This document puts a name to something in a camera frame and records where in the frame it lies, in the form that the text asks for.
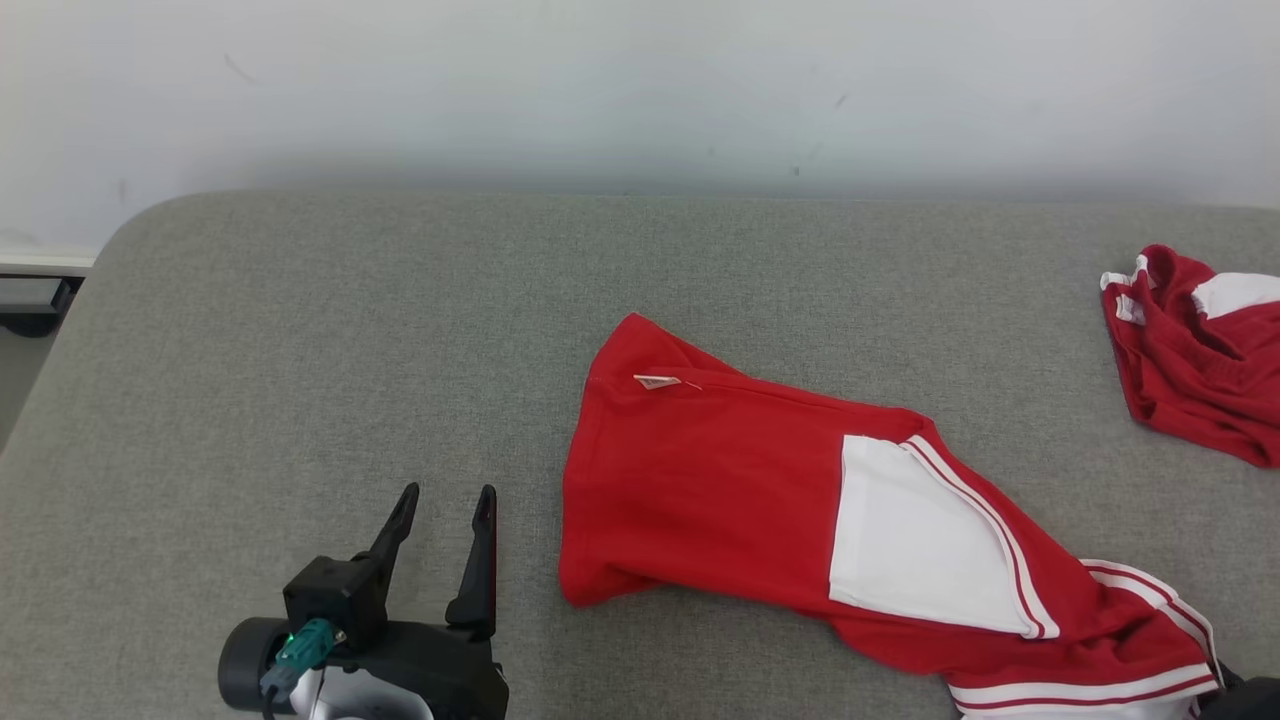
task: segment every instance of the white panel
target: white panel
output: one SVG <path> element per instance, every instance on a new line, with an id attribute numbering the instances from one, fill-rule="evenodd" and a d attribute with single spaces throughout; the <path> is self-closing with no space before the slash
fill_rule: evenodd
<path id="1" fill-rule="evenodd" d="M 1196 309 L 1212 320 L 1236 310 L 1280 302 L 1280 278 L 1256 273 L 1219 273 L 1192 291 Z"/>
<path id="2" fill-rule="evenodd" d="M 895 443 L 845 436 L 831 598 L 1024 634 L 997 529 Z"/>

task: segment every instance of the gray mattress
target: gray mattress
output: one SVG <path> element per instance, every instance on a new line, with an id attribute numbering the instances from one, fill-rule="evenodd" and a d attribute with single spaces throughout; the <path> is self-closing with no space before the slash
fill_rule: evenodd
<path id="1" fill-rule="evenodd" d="M 106 249 L 0 457 L 6 719 L 244 717 L 221 642 L 422 483 L 393 618 L 438 621 L 500 498 L 509 717 L 955 711 L 781 609 L 561 597 L 588 364 L 640 311 L 744 372 L 937 420 L 1068 550 L 1280 673 L 1280 475 L 1129 419 L 1098 299 L 1165 242 L 1280 274 L 1280 214 L 1151 206 L 204 195 Z"/>

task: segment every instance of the white stripe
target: white stripe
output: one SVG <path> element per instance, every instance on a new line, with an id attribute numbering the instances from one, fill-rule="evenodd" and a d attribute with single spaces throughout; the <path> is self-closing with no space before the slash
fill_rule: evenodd
<path id="1" fill-rule="evenodd" d="M 1194 680 L 1196 678 L 1210 675 L 1210 669 L 1203 662 L 1198 665 L 1188 665 L 1185 667 L 1179 667 L 1176 670 L 1169 670 L 1158 675 L 1152 675 L 1149 678 L 1143 678 L 1140 680 L 1132 680 L 1128 683 L 1115 683 L 1111 685 L 1071 685 L 1066 683 L 1012 683 L 1009 685 L 995 685 L 991 688 L 951 688 L 951 697 L 956 702 L 963 702 L 966 705 L 987 705 L 992 702 L 1011 702 L 1016 700 L 1033 700 L 1033 698 L 1053 698 L 1053 700 L 1110 700 L 1110 698 L 1126 698 L 1133 696 L 1140 696 L 1147 693 L 1158 692 L 1179 683 L 1185 683 L 1188 680 Z M 1213 680 L 1206 680 L 1208 683 L 1208 689 L 1217 687 Z M 1176 691 L 1178 693 L 1197 694 L 1196 691 L 1189 692 L 1193 688 L 1199 688 L 1201 685 L 1192 685 L 1187 691 Z M 983 714 L 995 712 L 995 710 L 982 710 Z"/>
<path id="2" fill-rule="evenodd" d="M 1217 661 L 1217 648 L 1213 646 L 1213 625 L 1210 624 L 1207 618 L 1188 605 L 1187 601 L 1178 597 L 1178 591 L 1165 584 L 1155 575 L 1143 573 L 1137 568 L 1130 568 L 1120 562 L 1107 562 L 1106 560 L 1080 560 L 1080 564 L 1089 568 L 1089 574 L 1093 575 L 1093 579 L 1098 583 L 1107 587 L 1126 589 L 1147 601 L 1147 605 L 1151 605 L 1164 612 L 1170 620 L 1174 621 L 1175 625 L 1178 625 L 1179 629 L 1190 635 L 1190 638 L 1201 646 L 1201 651 L 1203 651 L 1204 655 L 1213 661 L 1213 674 L 1217 676 L 1221 685 L 1224 688 L 1226 687 L 1226 679 L 1222 676 L 1222 667 Z M 1119 570 L 1132 575 L 1138 575 L 1143 582 L 1123 575 L 1112 575 L 1108 574 L 1107 570 Z M 1156 592 L 1155 588 L 1160 588 L 1170 598 L 1172 598 L 1172 605 L 1165 600 L 1165 596 Z M 1187 615 L 1190 615 L 1196 623 L 1199 623 L 1199 626 L 1197 626 L 1196 623 L 1192 623 Z"/>
<path id="3" fill-rule="evenodd" d="M 952 470 L 951 466 L 947 465 L 945 460 L 942 460 L 942 456 L 938 455 L 936 450 L 933 450 L 933 446 L 929 445 L 929 441 L 924 439 L 920 436 L 911 436 L 905 443 L 902 443 L 901 447 L 911 452 L 913 451 L 911 443 L 918 446 L 920 448 L 920 452 L 923 452 L 925 457 L 932 460 L 933 464 L 938 468 L 938 470 L 946 474 L 946 478 L 948 480 L 955 483 L 956 487 L 964 488 L 965 493 L 969 496 L 966 497 L 966 500 L 969 500 L 970 503 L 977 502 L 978 506 L 987 514 L 987 516 L 993 519 L 996 524 L 998 524 L 1000 528 L 1004 530 L 1005 543 L 1009 546 L 1009 550 L 1012 551 L 1014 557 L 1016 559 L 1015 565 L 1018 566 L 1018 578 L 1021 582 L 1020 584 L 1023 588 L 1023 598 L 1027 600 L 1027 607 L 1030 610 L 1030 614 L 1034 618 L 1034 620 L 1039 621 L 1039 624 L 1044 628 L 1044 634 L 1039 634 L 1034 628 L 1034 623 L 1032 623 L 1032 626 L 1028 628 L 1028 632 L 1024 633 L 1024 637 L 1028 639 L 1056 638 L 1060 634 L 1057 623 L 1055 623 L 1053 619 L 1050 616 L 1048 611 L 1044 609 L 1044 605 L 1039 600 L 1039 594 L 1036 593 L 1036 585 L 1032 583 L 1030 570 L 1027 566 L 1027 556 L 1023 555 L 1023 548 L 1021 546 L 1018 544 L 1018 537 L 1014 536 L 1014 533 L 1009 529 L 1009 525 L 1005 524 L 1005 519 L 1001 518 L 998 512 L 996 512 L 996 510 L 991 506 L 991 503 L 987 502 L 987 498 L 982 497 L 980 493 L 975 492 L 972 487 L 969 487 L 968 483 L 960 479 L 960 475 L 957 475 L 955 470 Z M 928 462 L 924 462 L 924 466 L 931 468 Z M 1024 614 L 1021 602 L 1016 602 L 1015 606 L 1018 607 L 1019 614 Z"/>
<path id="4" fill-rule="evenodd" d="M 1108 588 L 1120 588 L 1123 591 L 1132 592 L 1133 594 L 1147 601 L 1147 605 L 1152 607 L 1169 607 L 1169 601 L 1165 600 L 1165 596 L 1160 594 L 1155 588 L 1142 580 L 1125 578 L 1124 575 L 1112 575 L 1106 570 L 1089 570 L 1089 574 L 1093 575 L 1094 580 L 1107 585 Z"/>
<path id="5" fill-rule="evenodd" d="M 1194 697 L 1201 693 L 1207 693 L 1216 688 L 1212 680 L 1207 680 L 1201 684 L 1190 685 L 1188 688 L 1180 689 L 1166 696 L 1153 697 L 1143 701 L 1129 701 L 1129 702 L 1107 702 L 1101 705 L 1057 705 L 1050 702 L 1037 702 L 1027 705 L 1010 705 L 1009 707 L 992 707 L 989 710 L 965 710 L 960 708 L 966 720 L 980 720 L 983 717 L 1004 717 L 1004 716 L 1016 716 L 1020 719 L 1032 717 L 1062 717 L 1066 715 L 1076 717 L 1097 717 L 1102 712 L 1120 710 L 1121 714 L 1111 715 L 1110 712 L 1106 717 L 1124 717 L 1125 720 L 1169 720 L 1170 717 L 1178 717 L 1178 707 L 1181 703 L 1175 703 L 1179 698 Z"/>
<path id="6" fill-rule="evenodd" d="M 1161 596 L 1158 592 L 1156 592 L 1151 585 L 1147 585 L 1146 583 L 1142 583 L 1139 580 L 1134 580 L 1133 578 L 1112 575 L 1106 570 L 1089 570 L 1089 574 L 1093 575 L 1093 579 L 1097 580 L 1100 584 L 1107 585 L 1108 588 L 1120 588 L 1123 591 L 1129 591 L 1133 594 L 1144 600 L 1147 605 L 1167 615 L 1169 619 L 1172 620 L 1175 625 L 1178 625 L 1184 633 L 1190 635 L 1192 639 L 1194 639 L 1201 646 L 1201 650 L 1204 651 L 1206 656 L 1210 655 L 1208 638 L 1204 637 L 1204 633 L 1201 632 L 1201 629 L 1197 628 L 1194 623 L 1188 620 L 1185 615 L 1174 610 L 1169 605 L 1169 601 L 1166 601 L 1165 597 Z"/>
<path id="7" fill-rule="evenodd" d="M 1165 584 L 1164 580 L 1156 578 L 1155 575 L 1152 575 L 1149 573 L 1143 573 L 1142 570 L 1139 570 L 1137 568 L 1130 568 L 1130 566 L 1120 564 L 1120 562 L 1110 562 L 1107 560 L 1083 560 L 1082 559 L 1080 564 L 1084 565 L 1085 568 L 1098 568 L 1098 569 L 1103 569 L 1103 570 L 1119 570 L 1121 573 L 1129 573 L 1130 575 L 1138 575 L 1143 580 L 1146 580 L 1146 582 L 1151 583 L 1152 585 L 1155 585 L 1155 587 L 1165 591 L 1166 593 L 1169 593 L 1169 597 L 1178 597 L 1178 591 L 1175 591 L 1174 588 L 1171 588 L 1167 584 Z"/>

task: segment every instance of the black object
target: black object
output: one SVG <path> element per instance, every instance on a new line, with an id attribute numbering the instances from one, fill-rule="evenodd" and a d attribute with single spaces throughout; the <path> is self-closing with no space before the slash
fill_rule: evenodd
<path id="1" fill-rule="evenodd" d="M 81 282 L 0 275 L 0 328 L 22 337 L 49 337 L 61 324 Z"/>
<path id="2" fill-rule="evenodd" d="M 497 626 L 498 496 L 485 486 L 471 527 L 475 539 L 447 625 L 387 619 L 387 589 L 401 543 L 408 537 L 419 487 L 404 488 L 369 551 L 347 561 L 316 557 L 284 588 L 288 620 L 252 618 L 227 638 L 218 662 L 218 689 L 237 710 L 292 715 L 288 697 L 268 703 L 259 679 L 292 632 L 323 618 L 346 639 L 325 660 L 346 673 L 374 678 L 426 701 L 435 717 L 502 720 L 508 688 L 493 661 L 489 638 Z"/>
<path id="3" fill-rule="evenodd" d="M 1244 680 L 1225 665 L 1226 691 L 1212 700 L 1202 698 L 1199 720 L 1276 720 L 1280 717 L 1280 679 Z"/>

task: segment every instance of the cable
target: cable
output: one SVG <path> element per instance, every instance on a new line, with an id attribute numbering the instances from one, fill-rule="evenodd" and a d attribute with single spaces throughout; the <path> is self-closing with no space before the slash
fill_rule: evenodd
<path id="1" fill-rule="evenodd" d="M 262 706 L 262 720 L 275 720 L 275 714 L 271 712 L 271 705 L 275 703 L 275 694 L 280 692 L 280 688 L 271 685 L 266 691 L 266 703 Z"/>

